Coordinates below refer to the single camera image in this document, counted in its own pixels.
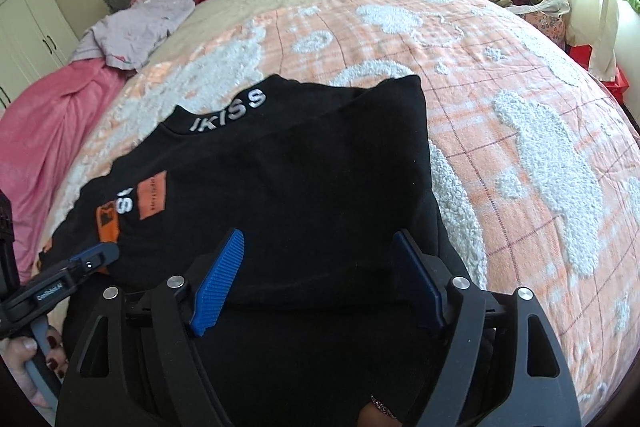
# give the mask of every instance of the white wardrobe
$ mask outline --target white wardrobe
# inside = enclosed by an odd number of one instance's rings
[[[77,44],[55,0],[0,0],[0,108],[65,65]]]

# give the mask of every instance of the gray handle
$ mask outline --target gray handle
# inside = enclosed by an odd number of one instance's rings
[[[49,323],[47,322],[46,315],[38,317],[31,323],[33,338],[38,343],[38,347],[42,350],[45,357],[49,354],[49,351],[51,351],[51,347],[49,346],[49,342],[47,341],[47,330],[49,330]],[[49,407],[53,409],[53,412],[56,412],[56,410],[58,409],[58,399],[46,384],[40,372],[37,370],[36,365],[33,363],[33,360],[29,360],[24,365],[24,367],[31,377],[31,380],[33,380],[33,383],[38,388],[38,391],[40,391],[44,399],[49,404]]]

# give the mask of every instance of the orange plaid blanket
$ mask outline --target orange plaid blanket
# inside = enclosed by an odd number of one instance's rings
[[[480,285],[536,293],[588,421],[639,348],[640,150],[585,71],[484,0],[323,0],[264,13],[147,67],[84,145],[47,235],[80,187],[174,105],[219,110],[271,73],[362,87],[421,77],[434,193],[452,243]]]

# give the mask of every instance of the pink fabric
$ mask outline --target pink fabric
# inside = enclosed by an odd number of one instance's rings
[[[21,281],[31,275],[58,186],[126,74],[102,58],[73,62],[28,87],[2,116],[0,189],[12,204]]]

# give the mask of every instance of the fingernail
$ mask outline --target fingernail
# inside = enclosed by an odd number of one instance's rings
[[[24,345],[24,349],[27,349],[28,351],[35,351],[38,349],[38,343],[33,339],[24,339],[22,344]]]

